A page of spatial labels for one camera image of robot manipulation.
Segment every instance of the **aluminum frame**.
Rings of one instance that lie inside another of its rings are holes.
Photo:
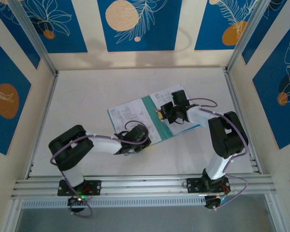
[[[49,70],[53,73],[57,73],[55,67],[50,60],[46,49],[41,42],[38,35],[32,30],[32,24],[28,23],[29,19],[20,6],[20,3],[16,0],[7,0],[12,12],[15,14],[17,20],[20,22],[25,33],[29,37],[30,41],[34,45],[35,49],[38,51],[39,55],[46,62]],[[251,152],[251,164],[254,169],[254,174],[237,174],[237,177],[245,178],[249,185],[244,194],[265,194],[270,212],[275,223],[275,227],[278,231],[288,231],[288,224],[284,218],[283,212],[279,207],[279,198],[276,194],[276,189],[272,182],[271,176],[267,174],[262,174],[264,169],[258,159],[255,147],[253,145],[253,139],[250,136],[249,130],[245,125],[245,121],[241,112],[241,106],[237,100],[237,94],[234,89],[232,78],[228,75],[230,69],[234,65],[235,60],[240,56],[240,53],[244,49],[246,43],[251,37],[256,25],[258,24],[264,9],[267,7],[270,0],[260,1],[256,10],[254,11],[246,30],[243,33],[238,45],[235,47],[234,53],[230,58],[227,69],[225,69],[225,76],[229,86],[229,91],[233,100],[234,107],[239,115],[240,120],[243,123],[243,127],[247,132],[250,140],[249,149]],[[53,93],[55,91],[57,82],[57,76],[54,79],[49,98],[46,104],[44,116],[42,119],[39,134],[35,141],[35,147],[32,152],[30,162],[27,168],[27,173],[25,180],[17,180],[15,188],[13,190],[12,198],[9,202],[9,210],[7,211],[5,224],[3,225],[1,231],[15,231],[17,220],[20,214],[21,206],[24,201],[40,201],[44,199],[45,201],[62,201],[66,197],[57,196],[58,182],[60,177],[29,177],[29,173],[32,167],[32,157],[39,143],[43,126],[47,117],[47,112],[49,105],[52,100]],[[89,176],[87,179],[99,179],[102,180],[101,196],[95,197],[97,199],[122,199],[122,198],[147,198],[147,197],[160,197],[170,198],[175,197],[177,199],[183,199],[187,196],[202,197],[204,195],[210,195],[208,193],[204,194],[188,194],[188,191],[183,187],[183,183],[186,178],[201,177],[201,175],[157,175],[157,176]],[[239,180],[230,179],[231,193],[237,194],[244,187],[244,183]]]

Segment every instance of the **wire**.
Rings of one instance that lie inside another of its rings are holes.
[[[179,125],[183,125],[184,124],[184,120],[182,123],[176,122],[176,120],[174,121],[175,123],[179,124]]]
[[[131,122],[137,122],[137,123],[141,124],[141,125],[144,126],[144,127],[147,129],[147,131],[149,132],[147,126],[146,126],[144,123],[142,123],[142,122],[140,122],[140,121],[136,121],[136,120],[131,120],[131,121],[127,122],[127,123],[125,124],[125,126],[124,126],[125,129],[127,129],[127,125],[128,125],[129,123],[131,123]],[[67,149],[68,147],[70,147],[72,144],[75,144],[75,143],[77,143],[78,141],[81,141],[81,140],[86,139],[86,138],[104,138],[104,139],[115,140],[115,141],[117,141],[117,142],[121,142],[121,143],[133,144],[133,145],[139,145],[139,144],[142,144],[142,143],[144,143],[144,142],[147,141],[147,139],[148,139],[148,135],[147,135],[146,138],[145,138],[144,140],[142,140],[141,142],[130,142],[130,141],[121,140],[121,139],[113,138],[113,137],[110,137],[110,136],[104,136],[104,135],[93,135],[93,134],[85,135],[85,136],[79,137],[79,138],[77,138],[77,139],[74,139],[73,141],[71,141],[71,142],[69,142],[68,144],[66,144],[65,146],[63,146],[59,151],[57,151],[57,152],[52,156],[52,158],[50,159],[50,163],[53,164],[53,165],[55,165],[55,166],[57,166],[57,164],[54,163],[54,159],[57,157],[57,155],[59,155],[59,154],[60,154],[61,152],[63,152],[65,149]],[[88,202],[87,202],[85,199],[83,199],[83,198],[81,197],[81,195],[78,194],[78,192],[73,188],[73,186],[70,184],[70,182],[68,181],[68,179],[67,179],[67,177],[65,176],[65,174],[64,174],[62,171],[60,171],[60,172],[61,172],[61,174],[62,174],[64,180],[66,181],[67,185],[69,186],[69,188],[73,191],[73,193],[74,193],[74,194],[75,194],[79,199],[82,199],[82,202],[83,202],[83,203],[88,207],[88,209],[89,209],[89,211],[90,211],[90,213],[89,213],[88,215],[76,214],[75,212],[72,212],[72,206],[70,206],[70,209],[69,209],[69,210],[70,210],[71,214],[72,214],[72,215],[75,215],[75,216],[77,216],[77,217],[79,217],[79,218],[90,218],[90,217],[92,216],[92,208],[90,207],[90,205],[88,204]]]
[[[223,185],[223,184],[219,184],[222,188],[223,188],[223,191],[224,191],[224,194],[226,195],[226,192],[230,192],[230,189],[226,186],[226,185]]]
[[[243,178],[236,177],[236,176],[233,176],[233,175],[228,175],[228,174],[226,174],[226,177],[243,180],[245,182],[245,187],[239,193],[237,193],[233,198],[231,198],[229,201],[227,201],[226,203],[214,208],[215,210],[217,210],[217,209],[225,206],[226,204],[230,203],[231,201],[233,201],[235,198],[237,198],[239,195],[241,195],[246,190],[246,188],[248,186],[248,182],[245,179],[243,179]]]
[[[183,186],[184,188],[188,189],[187,181],[184,181],[184,182],[182,183],[182,186]]]
[[[244,155],[246,155],[246,154],[248,154],[249,153],[249,148],[248,148],[248,145],[247,145],[247,143],[246,143],[246,141],[245,141],[245,139],[244,139],[244,137],[243,137],[243,135],[241,134],[241,132],[238,130],[238,128],[227,118],[227,117],[225,117],[224,115],[221,115],[221,114],[219,114],[219,113],[214,113],[213,111],[210,111],[210,110],[206,110],[206,109],[200,109],[200,110],[202,110],[202,111],[204,111],[204,112],[208,112],[208,113],[211,113],[211,114],[213,114],[213,115],[216,115],[216,116],[219,116],[219,117],[222,117],[224,120],[226,120],[229,124],[230,124],[230,126],[232,126],[233,127],[233,129],[236,131],[236,133],[238,134],[238,136],[240,137],[240,139],[241,139],[241,141],[242,141],[242,143],[244,144],[244,147],[245,147],[245,152],[244,153],[242,153],[242,154],[239,154],[239,155],[236,155],[236,156],[233,156],[233,157],[231,157],[230,159],[229,159],[229,161],[227,162],[227,164],[226,164],[226,166],[224,167],[224,169],[223,169],[223,173],[227,170],[227,168],[229,167],[229,165],[230,165],[230,163],[234,160],[234,159],[236,159],[236,158],[238,158],[238,157],[241,157],[241,156],[244,156]]]
[[[239,155],[234,155],[234,156],[232,156],[230,159],[229,159],[229,161],[227,162],[227,164],[226,164],[226,166],[224,167],[224,169],[223,169],[223,173],[225,173],[226,172],[226,170],[227,170],[227,168],[229,167],[229,165],[230,165],[230,163],[234,160],[234,159],[236,159],[236,158],[238,158],[238,157],[241,157],[241,156],[244,156],[244,155],[246,155],[246,154],[248,154],[249,153],[249,148],[248,148],[248,145],[247,145],[247,143],[246,143],[246,141],[245,141],[245,139],[244,139],[244,137],[243,137],[243,135],[241,134],[241,132],[239,131],[239,129],[227,118],[227,117],[225,117],[224,115],[221,115],[221,114],[219,114],[219,113],[215,113],[215,112],[213,112],[213,111],[211,111],[211,110],[207,110],[207,109],[203,109],[202,107],[217,107],[218,106],[218,104],[215,102],[215,101],[213,101],[213,100],[211,100],[211,99],[207,99],[207,98],[193,98],[193,99],[190,99],[190,101],[191,100],[206,100],[206,101],[210,101],[210,102],[212,102],[212,103],[214,103],[215,105],[214,106],[212,106],[212,105],[201,105],[200,107],[200,110],[202,110],[202,111],[204,111],[204,112],[207,112],[207,113],[211,113],[211,114],[213,114],[213,115],[215,115],[215,116],[218,116],[218,117],[221,117],[221,118],[223,118],[224,120],[226,120],[229,124],[230,124],[230,126],[231,127],[233,127],[233,129],[236,131],[236,133],[238,134],[238,136],[240,137],[240,139],[241,139],[241,141],[242,141],[242,143],[243,143],[243,145],[244,145],[244,147],[245,147],[245,152],[244,153],[242,153],[242,154],[239,154]],[[244,191],[245,191],[245,189],[247,188],[247,186],[248,186],[248,182],[245,180],[245,179],[243,179],[243,178],[240,178],[240,177],[236,177],[236,176],[232,176],[232,175],[228,175],[228,174],[225,174],[225,176],[226,177],[230,177],[230,178],[236,178],[236,179],[240,179],[240,180],[243,180],[244,182],[245,182],[245,187],[238,193],[238,194],[236,194],[232,199],[230,199],[228,202],[226,202],[225,204],[223,204],[223,205],[220,205],[220,206],[218,206],[218,207],[216,207],[215,208],[215,210],[217,210],[218,208],[220,208],[220,207],[223,207],[224,205],[226,205],[227,203],[229,203],[229,202],[231,202],[231,201],[233,201],[235,198],[237,198],[239,195],[241,195]]]
[[[192,98],[192,99],[189,99],[189,101],[192,101],[192,100],[205,100],[205,101],[209,101],[209,102],[212,102],[212,103],[215,104],[215,105],[199,105],[200,107],[212,107],[212,108],[215,108],[215,107],[218,106],[217,102],[215,102],[214,100],[208,99],[208,98]]]

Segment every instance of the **white table surface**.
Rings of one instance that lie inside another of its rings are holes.
[[[59,176],[51,165],[48,144],[82,125],[96,134],[112,135],[107,110],[156,91],[181,84],[190,98],[210,98],[217,112],[234,111],[222,68],[163,68],[61,71],[34,155],[30,176]],[[129,156],[88,153],[84,175],[201,174],[214,154],[207,128],[196,128]],[[249,157],[238,158],[228,173],[251,173]]]

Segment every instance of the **metal rail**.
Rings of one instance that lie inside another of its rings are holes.
[[[275,193],[270,175],[238,174],[249,182],[245,194]],[[166,175],[166,176],[97,176],[86,177],[87,180],[101,180],[101,193],[97,197],[163,197],[191,196],[183,183],[186,178],[201,175]],[[60,178],[30,178],[18,180],[12,193],[12,199],[47,199],[63,198],[57,196]],[[231,193],[238,193],[245,184],[238,179],[229,179]],[[217,195],[212,193],[195,193],[195,196]]]

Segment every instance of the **orange circle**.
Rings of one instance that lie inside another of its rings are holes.
[[[288,102],[288,95],[285,92],[281,92],[277,97],[278,104],[284,106]]]
[[[1,84],[0,93],[12,96],[9,98],[10,101],[0,99],[0,115],[7,119],[15,117],[19,107],[19,96],[16,88],[10,84]]]
[[[43,35],[48,38],[49,40],[52,40],[55,38],[55,34],[54,32],[52,32],[51,30],[45,30],[43,31]]]
[[[241,21],[228,27],[222,35],[223,44],[227,46],[236,45],[246,27],[246,24],[246,21]]]

